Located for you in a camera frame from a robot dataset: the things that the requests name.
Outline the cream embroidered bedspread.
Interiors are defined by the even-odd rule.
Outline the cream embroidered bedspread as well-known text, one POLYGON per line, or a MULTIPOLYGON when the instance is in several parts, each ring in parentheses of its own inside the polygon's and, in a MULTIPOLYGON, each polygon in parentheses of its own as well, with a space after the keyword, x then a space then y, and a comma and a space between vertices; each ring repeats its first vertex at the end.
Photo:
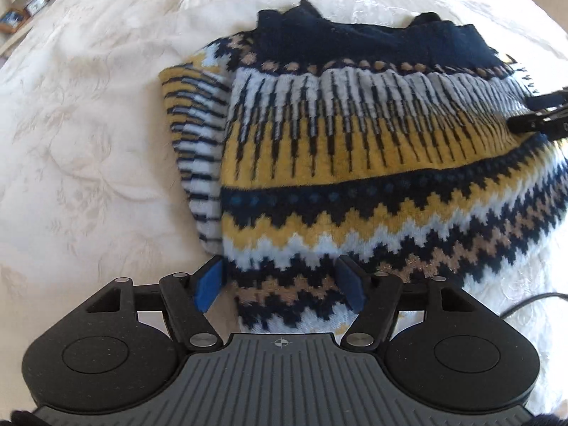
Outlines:
MULTIPOLYGON (((205 259, 179 185, 159 72, 301 0, 57 0, 1 69, 1 412, 31 408, 28 345, 116 276, 205 259)), ((308 0, 341 22, 473 24, 542 88, 567 35, 531 0, 308 0)))

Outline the wooden picture frame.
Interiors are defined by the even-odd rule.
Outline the wooden picture frame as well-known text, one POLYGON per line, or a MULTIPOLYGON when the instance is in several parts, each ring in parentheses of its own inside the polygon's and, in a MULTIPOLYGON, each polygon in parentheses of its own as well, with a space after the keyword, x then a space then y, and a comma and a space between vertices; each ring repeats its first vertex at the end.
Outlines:
POLYGON ((0 17, 0 32, 12 35, 27 21, 26 12, 18 9, 9 9, 0 17))

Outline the small white alarm clock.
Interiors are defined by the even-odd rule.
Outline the small white alarm clock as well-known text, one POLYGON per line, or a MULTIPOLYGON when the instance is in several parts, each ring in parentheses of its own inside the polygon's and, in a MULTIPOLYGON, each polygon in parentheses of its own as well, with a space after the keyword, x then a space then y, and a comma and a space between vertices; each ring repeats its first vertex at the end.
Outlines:
POLYGON ((35 16, 39 11, 45 8, 48 4, 48 0, 29 0, 25 6, 25 11, 29 16, 35 16))

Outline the navy yellow patterned knit sweater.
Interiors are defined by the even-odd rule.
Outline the navy yellow patterned knit sweater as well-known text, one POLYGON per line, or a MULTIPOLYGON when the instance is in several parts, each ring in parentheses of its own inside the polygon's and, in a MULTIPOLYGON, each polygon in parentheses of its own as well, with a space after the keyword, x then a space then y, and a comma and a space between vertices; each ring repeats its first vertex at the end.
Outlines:
POLYGON ((566 154, 508 129, 530 80, 472 25, 342 24, 302 2, 160 82, 199 240, 245 332, 344 332, 339 256, 481 282, 567 222, 566 154))

